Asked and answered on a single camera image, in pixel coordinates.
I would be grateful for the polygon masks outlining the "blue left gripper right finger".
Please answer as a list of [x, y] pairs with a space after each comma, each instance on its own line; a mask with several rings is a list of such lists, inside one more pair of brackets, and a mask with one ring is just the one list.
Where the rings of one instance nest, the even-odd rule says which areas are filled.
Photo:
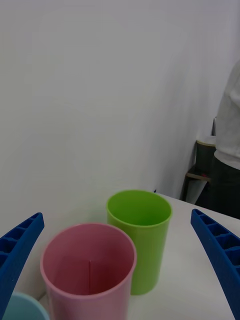
[[240, 238], [198, 209], [190, 223], [215, 271], [232, 314], [240, 319]]

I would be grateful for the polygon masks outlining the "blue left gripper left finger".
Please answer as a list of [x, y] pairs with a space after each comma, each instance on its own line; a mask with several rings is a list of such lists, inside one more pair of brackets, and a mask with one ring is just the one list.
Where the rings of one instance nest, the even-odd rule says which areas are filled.
[[0, 311], [4, 312], [23, 267], [45, 227], [38, 212], [0, 238]]

